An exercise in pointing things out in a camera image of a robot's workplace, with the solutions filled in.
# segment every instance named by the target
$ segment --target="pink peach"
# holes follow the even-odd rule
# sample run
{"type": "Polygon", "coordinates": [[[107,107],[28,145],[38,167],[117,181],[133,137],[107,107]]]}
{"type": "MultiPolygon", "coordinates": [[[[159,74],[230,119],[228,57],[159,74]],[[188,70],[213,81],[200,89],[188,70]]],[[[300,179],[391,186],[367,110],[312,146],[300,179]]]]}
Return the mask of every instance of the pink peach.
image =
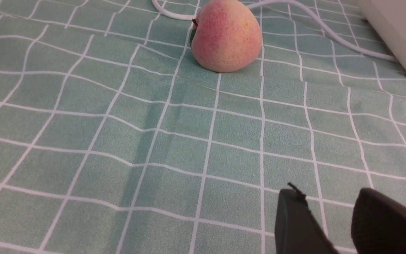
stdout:
{"type": "Polygon", "coordinates": [[[211,0],[193,21],[193,56],[210,71],[237,71],[251,64],[261,52],[261,27],[238,0],[211,0]]]}

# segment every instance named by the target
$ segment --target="grid pattern tablecloth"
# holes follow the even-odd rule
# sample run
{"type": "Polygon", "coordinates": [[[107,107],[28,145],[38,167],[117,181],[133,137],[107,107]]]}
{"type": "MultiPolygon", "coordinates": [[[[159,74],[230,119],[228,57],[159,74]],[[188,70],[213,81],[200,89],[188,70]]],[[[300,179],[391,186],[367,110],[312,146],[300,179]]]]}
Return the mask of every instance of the grid pattern tablecloth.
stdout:
{"type": "MultiPolygon", "coordinates": [[[[355,0],[300,2],[387,53],[355,0]]],[[[400,66],[295,7],[253,13],[261,55],[220,75],[149,0],[0,0],[0,254],[274,254],[288,181],[354,253],[360,188],[406,205],[400,66]]]]}

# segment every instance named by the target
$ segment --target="green tablecloth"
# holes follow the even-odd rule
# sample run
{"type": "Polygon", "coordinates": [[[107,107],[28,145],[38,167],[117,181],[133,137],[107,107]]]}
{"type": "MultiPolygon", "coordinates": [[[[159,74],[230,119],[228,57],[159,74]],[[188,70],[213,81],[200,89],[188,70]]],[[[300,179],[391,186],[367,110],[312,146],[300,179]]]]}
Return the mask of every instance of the green tablecloth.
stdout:
{"type": "MultiPolygon", "coordinates": [[[[387,53],[355,0],[300,2],[387,53]]],[[[0,254],[274,254],[288,181],[354,253],[360,188],[406,205],[401,67],[295,7],[253,13],[261,56],[220,75],[149,0],[0,0],[0,254]]]]}

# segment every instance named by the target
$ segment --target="power cord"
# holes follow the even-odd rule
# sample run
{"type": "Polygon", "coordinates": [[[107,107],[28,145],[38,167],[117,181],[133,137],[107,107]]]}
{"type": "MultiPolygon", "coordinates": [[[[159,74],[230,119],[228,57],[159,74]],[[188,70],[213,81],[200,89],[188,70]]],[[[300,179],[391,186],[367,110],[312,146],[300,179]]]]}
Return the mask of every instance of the power cord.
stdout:
{"type": "MultiPolygon", "coordinates": [[[[178,19],[178,20],[189,20],[191,21],[192,19],[195,18],[195,16],[192,15],[183,15],[183,14],[177,14],[177,13],[173,13],[170,12],[168,10],[165,10],[159,3],[158,0],[151,0],[151,2],[153,3],[154,7],[156,7],[156,9],[159,11],[159,13],[163,14],[164,16],[167,16],[171,19],[178,19]]],[[[398,60],[390,55],[386,55],[386,54],[382,54],[382,53],[377,53],[374,51],[370,51],[364,48],[360,48],[356,45],[353,45],[352,43],[344,40],[343,38],[341,38],[340,36],[338,36],[335,32],[333,32],[333,30],[331,30],[323,21],[322,19],[320,19],[313,11],[310,10],[310,8],[306,7],[305,5],[297,2],[296,0],[261,0],[257,3],[253,3],[253,4],[249,4],[247,5],[247,8],[249,8],[250,10],[254,9],[254,8],[258,8],[261,7],[263,5],[269,5],[269,4],[275,4],[275,3],[283,3],[283,4],[289,4],[289,5],[294,5],[297,6],[299,8],[301,8],[303,11],[305,11],[306,13],[308,13],[308,15],[314,19],[314,21],[316,21],[321,27],[322,29],[328,33],[328,35],[334,39],[335,41],[337,41],[338,43],[340,43],[341,45],[344,45],[347,48],[350,48],[351,50],[354,50],[355,52],[358,53],[362,53],[364,55],[367,56],[372,56],[374,58],[379,58],[379,59],[385,59],[388,61],[394,61],[394,62],[398,62],[398,60]]]]}

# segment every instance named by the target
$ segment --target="peach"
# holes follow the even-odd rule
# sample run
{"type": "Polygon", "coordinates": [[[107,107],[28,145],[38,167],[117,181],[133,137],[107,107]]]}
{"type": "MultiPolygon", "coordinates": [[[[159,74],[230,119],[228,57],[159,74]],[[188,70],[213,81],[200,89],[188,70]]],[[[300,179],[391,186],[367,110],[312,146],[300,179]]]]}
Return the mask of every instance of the peach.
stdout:
{"type": "Polygon", "coordinates": [[[190,48],[204,68],[224,73],[251,64],[263,34],[253,13],[238,0],[211,0],[193,20],[190,48]]]}

